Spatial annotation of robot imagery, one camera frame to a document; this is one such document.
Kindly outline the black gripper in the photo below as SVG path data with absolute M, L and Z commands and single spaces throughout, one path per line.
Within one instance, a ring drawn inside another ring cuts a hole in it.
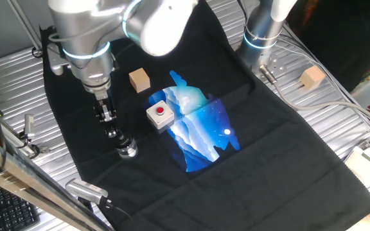
M 124 141 L 125 135 L 121 128 L 116 125 L 116 109 L 110 97 L 98 100 L 95 104 L 96 118 L 101 124 L 105 125 L 105 133 L 108 138 Z

